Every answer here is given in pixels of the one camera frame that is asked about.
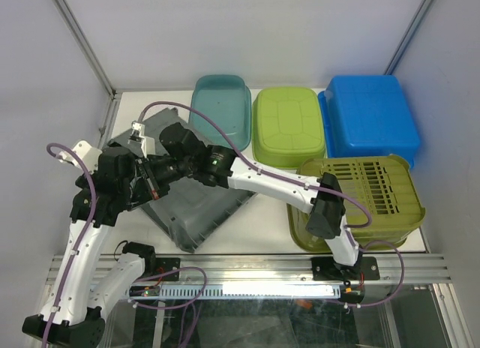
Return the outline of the grey plastic tray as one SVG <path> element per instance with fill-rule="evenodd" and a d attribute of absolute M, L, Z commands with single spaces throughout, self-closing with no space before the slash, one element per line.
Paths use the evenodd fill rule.
<path fill-rule="evenodd" d="M 145 134 L 154 137 L 157 155 L 167 153 L 158 142 L 161 131 L 179 123 L 191 130 L 205 145 L 213 143 L 198 130 L 181 119 L 176 109 L 166 108 L 144 121 Z M 131 147 L 128 138 L 131 128 L 114 136 L 108 146 L 124 146 L 136 155 L 141 149 Z M 247 190 L 206 187 L 198 181 L 183 178 L 170 185 L 169 193 L 156 201 L 147 202 L 135 209 L 144 212 L 184 252 L 193 253 L 221 224 L 254 196 Z"/>

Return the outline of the teal plastic tub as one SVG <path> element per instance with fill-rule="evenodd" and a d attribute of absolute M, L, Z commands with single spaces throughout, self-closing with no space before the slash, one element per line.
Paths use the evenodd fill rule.
<path fill-rule="evenodd" d="M 251 141 L 251 91 L 236 75 L 199 78 L 190 107 L 209 117 L 242 151 Z"/>

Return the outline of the lime green plastic tub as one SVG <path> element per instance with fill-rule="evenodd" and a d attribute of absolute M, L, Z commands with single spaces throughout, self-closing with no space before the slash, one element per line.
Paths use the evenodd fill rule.
<path fill-rule="evenodd" d="M 295 86 L 261 90 L 252 107 L 252 152 L 256 161 L 285 170 L 323 158 L 326 138 L 316 92 Z"/>

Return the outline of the large blue plastic container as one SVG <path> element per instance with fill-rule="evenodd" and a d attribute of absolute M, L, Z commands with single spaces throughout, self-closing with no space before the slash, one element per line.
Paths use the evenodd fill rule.
<path fill-rule="evenodd" d="M 395 76 L 334 76 L 318 100 L 330 158 L 398 155 L 414 166 L 421 139 Z"/>

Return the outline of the olive green slotted basket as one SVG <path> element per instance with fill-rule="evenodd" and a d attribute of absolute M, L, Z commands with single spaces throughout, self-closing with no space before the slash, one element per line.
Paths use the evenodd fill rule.
<path fill-rule="evenodd" d="M 365 246 L 381 240 L 400 247 L 419 228 L 426 210 L 419 201 L 410 165 L 395 154 L 380 157 L 311 158 L 296 172 L 301 176 L 331 173 L 349 197 L 368 209 L 372 224 L 352 229 L 355 240 Z"/>

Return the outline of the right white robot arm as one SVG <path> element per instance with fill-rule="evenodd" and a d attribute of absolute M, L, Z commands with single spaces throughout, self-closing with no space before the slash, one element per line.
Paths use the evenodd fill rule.
<path fill-rule="evenodd" d="M 362 270 L 359 243 L 347 225 L 347 197 L 335 175 L 326 173 L 315 179 L 264 166 L 231 148 L 206 145 L 180 123 L 160 132 L 166 154 L 158 155 L 155 140 L 146 136 L 145 129 L 144 124 L 135 121 L 129 138 L 140 148 L 136 161 L 138 181 L 133 189 L 140 202 L 160 199 L 168 194 L 170 184 L 183 178 L 207 187 L 263 194 L 307 214 L 306 230 L 328 245 L 341 277 L 353 278 Z"/>

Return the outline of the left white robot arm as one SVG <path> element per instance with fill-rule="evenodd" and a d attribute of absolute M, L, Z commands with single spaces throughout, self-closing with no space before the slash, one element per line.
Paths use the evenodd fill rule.
<path fill-rule="evenodd" d="M 104 244 L 120 213 L 133 208 L 131 182 L 137 160 L 127 148 L 105 148 L 88 168 L 77 150 L 63 148 L 83 174 L 73 198 L 69 240 L 52 292 L 40 313 L 25 318 L 22 332 L 42 347 L 97 347 L 107 319 L 132 283 L 157 271 L 155 249 L 130 242 L 96 285 L 92 279 Z"/>

